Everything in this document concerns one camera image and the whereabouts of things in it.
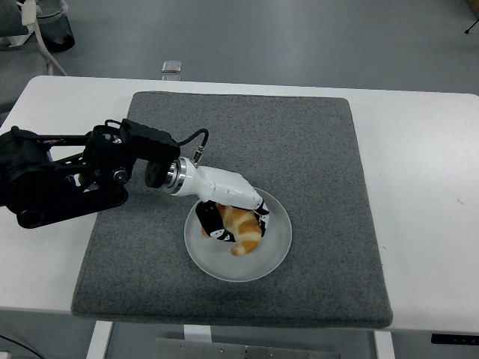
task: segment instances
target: croissant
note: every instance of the croissant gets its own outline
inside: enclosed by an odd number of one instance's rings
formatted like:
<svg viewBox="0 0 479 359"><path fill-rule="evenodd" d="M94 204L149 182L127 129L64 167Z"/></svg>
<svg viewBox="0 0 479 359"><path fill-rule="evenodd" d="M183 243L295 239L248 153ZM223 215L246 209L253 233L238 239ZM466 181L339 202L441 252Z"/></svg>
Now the croissant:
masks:
<svg viewBox="0 0 479 359"><path fill-rule="evenodd" d="M236 245L231 249L234 256L244 256L251 253L261 241L261 228L253 211L238 209L232 206L223 206L216 203L216 207L222 217L225 229L232 233ZM204 228L201 228L203 236L208 237Z"/></svg>

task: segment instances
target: trash bin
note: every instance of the trash bin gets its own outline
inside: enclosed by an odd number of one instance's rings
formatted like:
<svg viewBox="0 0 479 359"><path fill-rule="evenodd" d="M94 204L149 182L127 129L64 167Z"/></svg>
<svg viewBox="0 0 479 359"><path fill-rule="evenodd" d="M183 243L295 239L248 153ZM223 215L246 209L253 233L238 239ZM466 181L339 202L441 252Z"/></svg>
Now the trash bin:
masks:
<svg viewBox="0 0 479 359"><path fill-rule="evenodd" d="M41 13L37 15L43 42L50 52L61 52L75 45L68 22L68 5L64 0L37 0Z"/></svg>

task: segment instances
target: plate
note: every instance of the plate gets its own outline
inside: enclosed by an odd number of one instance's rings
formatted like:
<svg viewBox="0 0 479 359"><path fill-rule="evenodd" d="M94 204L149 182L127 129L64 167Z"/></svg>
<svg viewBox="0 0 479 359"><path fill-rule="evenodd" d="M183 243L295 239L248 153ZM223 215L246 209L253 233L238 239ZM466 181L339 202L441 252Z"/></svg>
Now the plate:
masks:
<svg viewBox="0 0 479 359"><path fill-rule="evenodd" d="M193 262L207 274L228 282L249 282L274 271L290 250L291 221L284 207L271 194L256 188L269 209L268 229L260 244L245 256L231 255L233 242L203 237L201 224L195 213L198 201L185 223L185 243Z"/></svg>

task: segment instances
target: table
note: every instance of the table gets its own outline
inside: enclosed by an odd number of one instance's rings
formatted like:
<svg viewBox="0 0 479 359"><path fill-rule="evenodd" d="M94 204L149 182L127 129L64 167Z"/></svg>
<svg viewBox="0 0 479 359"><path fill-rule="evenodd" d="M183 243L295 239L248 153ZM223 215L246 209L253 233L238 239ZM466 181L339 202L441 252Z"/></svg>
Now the table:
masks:
<svg viewBox="0 0 479 359"><path fill-rule="evenodd" d="M41 76L1 132L84 134L121 120L143 90L347 99L394 313L387 329L479 333L477 96ZM69 313L95 218L25 230L0 208L0 309Z"/></svg>

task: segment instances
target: robotic arm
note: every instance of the robotic arm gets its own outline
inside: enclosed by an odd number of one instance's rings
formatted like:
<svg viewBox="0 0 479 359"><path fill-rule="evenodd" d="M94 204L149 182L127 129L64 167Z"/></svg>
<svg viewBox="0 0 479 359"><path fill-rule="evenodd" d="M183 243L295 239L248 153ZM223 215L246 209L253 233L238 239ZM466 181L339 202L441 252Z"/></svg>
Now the robotic arm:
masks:
<svg viewBox="0 0 479 359"><path fill-rule="evenodd" d="M197 167L207 140L207 131L199 132L205 132L205 139L193 163L180 157L180 146L198 132L177 143L169 133L131 120L107 120L86 135L37 135L14 126L0 135L0 206L15 213L24 228L121 206L128 199L124 185L133 165L143 159L148 161L146 186L162 188L178 197L196 194L202 201L196 209L202 225L219 228L210 232L225 233L222 223L212 224L214 214L202 210L204 203L212 201L253 209L264 233L269 212L261 196L241 175ZM56 146L85 149L52 161L49 151Z"/></svg>

